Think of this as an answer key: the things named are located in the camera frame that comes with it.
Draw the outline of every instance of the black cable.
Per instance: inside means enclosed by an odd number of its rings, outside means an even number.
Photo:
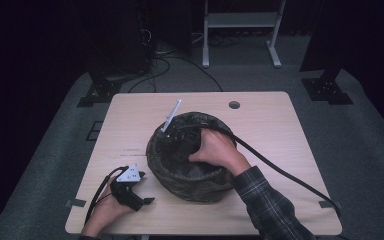
[[[111,176],[115,172],[122,170],[123,168],[125,168],[125,167],[118,167],[118,168],[114,169],[110,174],[108,174],[104,178],[104,181],[102,181],[101,185],[99,186],[98,190],[95,193],[95,196],[93,196],[92,202],[90,202],[89,209],[88,209],[87,214],[86,214],[85,225],[86,225],[87,221],[89,221],[90,215],[92,214],[93,209],[95,208],[96,204],[98,203],[97,199],[98,199],[99,195],[101,194],[102,190],[104,189],[105,185],[108,183]]]
[[[111,195],[112,195],[112,193],[108,193],[107,195],[101,197],[98,201],[96,201],[95,206],[96,206],[100,201],[104,200],[105,198],[107,198],[107,197],[109,197],[109,196],[111,196]]]
[[[236,36],[235,38],[237,39],[237,41],[234,41],[232,38],[229,37],[215,36],[210,39],[208,46],[214,48],[227,48],[242,42],[242,39],[239,36]]]
[[[157,85],[155,84],[155,77],[152,73],[150,73],[151,77],[148,78],[148,82],[149,84],[154,87],[154,91],[152,91],[153,93],[156,93],[157,92]]]
[[[114,84],[123,84],[125,82],[136,80],[136,79],[144,76],[145,74],[146,74],[146,72],[140,72],[137,74],[129,74],[129,77],[121,77],[119,79],[108,80],[108,81],[111,83],[114,83]]]
[[[170,63],[169,63],[167,60],[162,59],[162,58],[155,58],[155,59],[156,59],[156,60],[161,60],[161,61],[164,61],[165,63],[167,63],[167,68],[166,68],[163,72],[161,72],[161,73],[159,73],[159,74],[157,74],[157,75],[152,75],[152,74],[151,74],[152,77],[147,77],[147,78],[142,79],[141,81],[137,82],[135,85],[133,85],[133,86],[129,89],[129,91],[127,91],[128,93],[131,93],[132,90],[133,90],[137,85],[139,85],[139,84],[141,84],[141,83],[143,83],[143,82],[145,82],[145,81],[148,81],[150,78],[155,79],[156,77],[159,77],[159,76],[165,74],[166,72],[168,72],[168,70],[170,69]]]
[[[201,70],[203,73],[205,73],[205,75],[207,75],[208,77],[210,77],[218,86],[218,88],[220,89],[220,92],[224,92],[223,91],[223,88],[220,86],[220,84],[217,82],[217,80],[211,76],[209,73],[207,73],[204,69],[202,69],[200,66],[198,66],[196,63],[186,59],[186,58],[182,58],[182,57],[164,57],[164,58],[174,58],[174,59],[181,59],[183,61],[186,61],[186,62],[189,62],[190,64],[194,65],[195,67],[197,67],[199,70]]]
[[[316,190],[315,188],[311,187],[310,185],[308,185],[307,183],[305,183],[304,181],[296,178],[295,176],[289,174],[288,172],[284,171],[283,169],[279,168],[278,166],[276,166],[274,163],[270,162],[267,158],[265,158],[263,155],[261,155],[259,152],[257,152],[254,148],[252,148],[251,146],[249,146],[245,141],[243,141],[242,139],[240,139],[239,137],[237,137],[236,135],[234,135],[233,133],[230,133],[222,128],[219,128],[219,127],[214,127],[214,126],[209,126],[209,125],[204,125],[204,124],[197,124],[197,125],[186,125],[186,126],[182,126],[182,127],[179,127],[178,129],[182,129],[182,128],[193,128],[193,127],[198,127],[198,128],[207,128],[207,129],[211,129],[211,130],[215,130],[215,131],[218,131],[220,133],[223,133],[224,135],[234,139],[236,142],[238,142],[239,144],[241,144],[242,146],[244,146],[248,151],[250,151],[251,153],[253,153],[256,157],[258,157],[261,161],[263,161],[265,164],[267,164],[269,167],[271,167],[272,169],[274,169],[276,172],[282,174],[283,176],[289,178],[290,180],[298,183],[299,185],[305,187],[306,189],[310,190],[312,193],[316,194],[317,196],[323,198],[324,200],[326,200],[327,202],[329,202],[333,208],[335,209],[336,211],[336,214],[338,215],[338,217],[341,216],[341,213],[340,213],[340,210],[339,210],[339,207],[329,198],[327,197],[326,195],[324,195],[323,193],[319,192],[318,190]]]

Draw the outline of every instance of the left hand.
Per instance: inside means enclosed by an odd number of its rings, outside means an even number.
[[[81,235],[99,237],[102,230],[111,225],[115,220],[126,213],[133,212],[133,209],[121,205],[111,194],[110,184],[116,177],[110,178],[107,187],[98,199],[89,221],[84,226]]]

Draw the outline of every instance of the small round hole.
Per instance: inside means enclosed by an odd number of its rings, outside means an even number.
[[[238,108],[241,107],[241,104],[240,104],[239,102],[236,102],[236,101],[231,101],[231,102],[229,103],[229,107],[230,107],[231,109],[238,109]]]

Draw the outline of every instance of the white clip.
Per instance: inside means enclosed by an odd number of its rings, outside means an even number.
[[[117,182],[139,182],[140,175],[139,175],[138,164],[135,163],[130,165],[129,168],[120,176],[118,176],[116,180]]]
[[[174,114],[176,113],[177,109],[179,108],[181,102],[182,102],[182,99],[178,99],[177,100],[176,106],[174,106],[174,108],[171,111],[170,115],[167,116],[167,120],[164,123],[164,127],[161,128],[162,132],[165,132],[165,130],[167,130],[168,125],[170,125],[171,120],[173,119]]]

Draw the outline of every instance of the black fabric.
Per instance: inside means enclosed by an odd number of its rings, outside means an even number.
[[[233,176],[223,167],[188,161],[187,156],[196,152],[201,144],[200,129],[191,127],[196,124],[208,124],[231,132],[221,120],[205,113],[178,115],[164,133],[162,124],[149,140],[148,166],[160,183],[177,197],[194,202],[217,202],[232,189]]]

